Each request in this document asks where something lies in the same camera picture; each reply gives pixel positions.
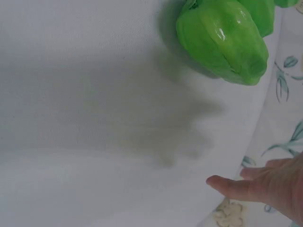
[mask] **printed flower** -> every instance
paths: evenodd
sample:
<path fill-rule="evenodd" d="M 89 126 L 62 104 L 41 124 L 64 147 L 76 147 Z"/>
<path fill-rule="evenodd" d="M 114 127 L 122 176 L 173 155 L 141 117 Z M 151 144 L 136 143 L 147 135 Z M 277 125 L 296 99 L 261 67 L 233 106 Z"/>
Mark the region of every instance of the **printed flower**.
<path fill-rule="evenodd" d="M 243 206 L 225 198 L 213 213 L 213 218 L 218 227 L 243 227 Z"/>

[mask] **human hand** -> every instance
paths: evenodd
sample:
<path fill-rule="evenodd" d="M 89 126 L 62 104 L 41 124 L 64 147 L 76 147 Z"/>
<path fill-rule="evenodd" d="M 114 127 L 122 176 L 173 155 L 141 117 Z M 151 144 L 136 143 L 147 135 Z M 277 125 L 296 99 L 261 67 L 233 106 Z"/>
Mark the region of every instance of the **human hand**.
<path fill-rule="evenodd" d="M 206 183 L 229 199 L 266 203 L 303 227 L 303 153 L 244 168 L 240 175 L 244 180 L 211 176 Z"/>

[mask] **printed leaf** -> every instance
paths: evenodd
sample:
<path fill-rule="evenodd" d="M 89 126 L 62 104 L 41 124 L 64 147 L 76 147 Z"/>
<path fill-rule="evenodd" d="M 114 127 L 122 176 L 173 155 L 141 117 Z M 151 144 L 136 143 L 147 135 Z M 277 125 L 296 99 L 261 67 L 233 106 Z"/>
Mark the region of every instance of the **printed leaf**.
<path fill-rule="evenodd" d="M 294 56 L 288 56 L 284 61 L 284 68 L 291 68 L 298 63 L 298 59 Z"/>
<path fill-rule="evenodd" d="M 294 133 L 292 135 L 292 138 L 290 139 L 290 142 L 297 141 L 302 138 L 303 138 L 303 120 L 297 124 Z"/>
<path fill-rule="evenodd" d="M 289 227 L 299 227 L 296 223 L 292 222 Z"/>
<path fill-rule="evenodd" d="M 303 77 L 294 77 L 294 76 L 291 76 L 291 77 L 295 80 L 303 80 Z"/>
<path fill-rule="evenodd" d="M 272 149 L 275 149 L 275 148 L 280 148 L 282 145 L 281 144 L 275 144 L 271 147 L 269 147 L 267 150 L 272 150 Z"/>
<path fill-rule="evenodd" d="M 265 211 L 266 213 L 272 214 L 272 213 L 275 213 L 275 212 L 276 212 L 276 209 L 275 209 L 275 208 L 272 208 L 272 207 L 269 206 L 269 205 L 265 205 L 265 206 L 264 206 L 264 211 Z"/>
<path fill-rule="evenodd" d="M 278 99 L 278 102 L 281 102 L 281 99 L 284 97 L 283 91 L 286 93 L 287 101 L 289 97 L 289 89 L 284 73 L 281 70 L 277 70 L 276 77 L 276 97 Z"/>
<path fill-rule="evenodd" d="M 256 166 L 256 165 L 257 165 L 256 162 L 252 158 L 250 158 L 248 156 L 244 156 L 244 158 L 242 160 L 242 166 L 243 167 Z"/>
<path fill-rule="evenodd" d="M 298 151 L 295 151 L 295 150 L 292 150 L 292 149 L 288 149 L 288 152 L 289 152 L 293 157 L 296 157 L 297 155 L 300 154 Z"/>
<path fill-rule="evenodd" d="M 275 144 L 275 145 L 269 147 L 266 151 L 264 151 L 263 154 L 261 155 L 261 157 L 262 157 L 263 155 L 265 155 L 268 151 L 270 151 L 270 150 L 272 150 L 272 149 L 275 149 L 275 148 L 281 148 L 281 149 L 283 149 L 284 151 L 289 152 L 289 148 L 288 148 L 287 144 Z"/>

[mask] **white fabric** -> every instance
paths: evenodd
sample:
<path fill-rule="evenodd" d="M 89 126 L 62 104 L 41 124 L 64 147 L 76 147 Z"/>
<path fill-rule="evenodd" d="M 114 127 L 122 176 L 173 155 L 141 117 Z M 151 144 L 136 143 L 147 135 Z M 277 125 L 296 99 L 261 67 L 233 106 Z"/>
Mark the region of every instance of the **white fabric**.
<path fill-rule="evenodd" d="M 195 226 L 220 203 L 205 180 L 234 177 L 247 150 L 281 11 L 268 70 L 245 87 L 193 70 L 183 4 L 1 2 L 2 226 Z"/>

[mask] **finger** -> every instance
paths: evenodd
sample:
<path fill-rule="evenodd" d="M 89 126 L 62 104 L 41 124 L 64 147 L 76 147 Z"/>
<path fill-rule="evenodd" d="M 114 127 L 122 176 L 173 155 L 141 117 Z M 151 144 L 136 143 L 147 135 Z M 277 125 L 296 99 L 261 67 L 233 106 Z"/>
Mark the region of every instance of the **finger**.
<path fill-rule="evenodd" d="M 281 167 L 287 162 L 292 160 L 292 158 L 283 158 L 283 159 L 273 159 L 266 162 L 266 167 Z"/>
<path fill-rule="evenodd" d="M 211 176 L 206 183 L 229 199 L 258 201 L 256 194 L 252 193 L 251 181 L 233 181 L 220 176 Z"/>
<path fill-rule="evenodd" d="M 263 168 L 244 168 L 240 172 L 240 176 L 244 178 L 244 180 L 254 180 L 260 175 L 270 171 L 271 167 L 263 167 Z"/>

